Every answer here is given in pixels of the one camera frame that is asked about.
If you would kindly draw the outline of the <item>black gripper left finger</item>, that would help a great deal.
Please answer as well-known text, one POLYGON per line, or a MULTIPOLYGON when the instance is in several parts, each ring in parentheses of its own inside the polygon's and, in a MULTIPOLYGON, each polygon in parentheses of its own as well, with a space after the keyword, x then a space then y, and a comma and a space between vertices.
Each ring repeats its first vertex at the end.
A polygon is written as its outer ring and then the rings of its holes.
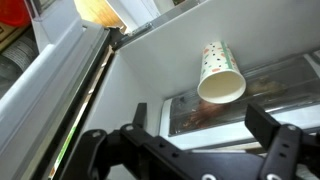
POLYGON ((139 103, 133 118, 133 123, 143 128, 147 119, 147 104, 139 103))

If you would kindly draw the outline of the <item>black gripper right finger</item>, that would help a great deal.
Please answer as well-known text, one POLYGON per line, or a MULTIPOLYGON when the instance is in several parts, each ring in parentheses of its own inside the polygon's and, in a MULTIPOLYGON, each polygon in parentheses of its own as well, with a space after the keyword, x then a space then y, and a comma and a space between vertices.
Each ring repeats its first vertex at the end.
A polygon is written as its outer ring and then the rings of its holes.
POLYGON ((267 151, 259 172, 260 180, 293 180, 300 153, 302 130, 281 125, 257 104, 249 104, 245 126, 267 151))

